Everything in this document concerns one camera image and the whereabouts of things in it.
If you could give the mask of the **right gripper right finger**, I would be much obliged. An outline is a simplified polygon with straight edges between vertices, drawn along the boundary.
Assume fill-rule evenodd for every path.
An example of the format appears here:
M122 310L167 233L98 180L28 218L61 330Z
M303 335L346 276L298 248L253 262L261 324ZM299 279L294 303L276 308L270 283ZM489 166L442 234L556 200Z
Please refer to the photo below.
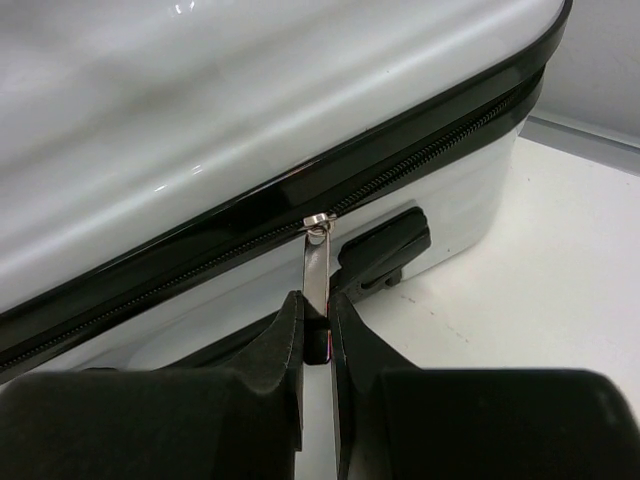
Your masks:
M329 306L341 479L635 479L639 428L580 369L428 369Z

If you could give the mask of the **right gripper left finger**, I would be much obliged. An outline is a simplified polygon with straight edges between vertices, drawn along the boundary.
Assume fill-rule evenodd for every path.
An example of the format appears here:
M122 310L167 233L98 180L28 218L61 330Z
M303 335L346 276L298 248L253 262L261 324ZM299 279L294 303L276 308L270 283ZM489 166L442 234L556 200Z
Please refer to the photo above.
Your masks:
M43 372L1 394L5 479L290 479L302 448L305 300L225 363Z

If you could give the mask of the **white kids suitcase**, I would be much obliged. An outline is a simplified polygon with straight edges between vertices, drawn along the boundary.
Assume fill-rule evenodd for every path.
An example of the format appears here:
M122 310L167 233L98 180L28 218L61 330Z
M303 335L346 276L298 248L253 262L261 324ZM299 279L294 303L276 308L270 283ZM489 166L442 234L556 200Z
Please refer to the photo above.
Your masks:
M377 291L489 231L568 1L5 1L1 380L158 368L404 242Z

